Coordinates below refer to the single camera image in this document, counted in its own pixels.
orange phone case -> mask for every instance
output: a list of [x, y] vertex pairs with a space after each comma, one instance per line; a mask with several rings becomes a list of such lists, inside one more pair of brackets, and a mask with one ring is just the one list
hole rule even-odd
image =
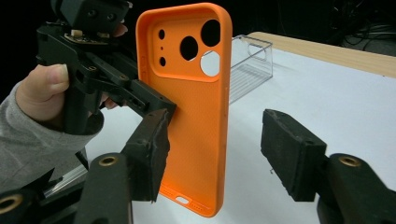
[[211, 3], [152, 9], [136, 24], [139, 79], [177, 104], [160, 193], [203, 217], [223, 203], [232, 35]]

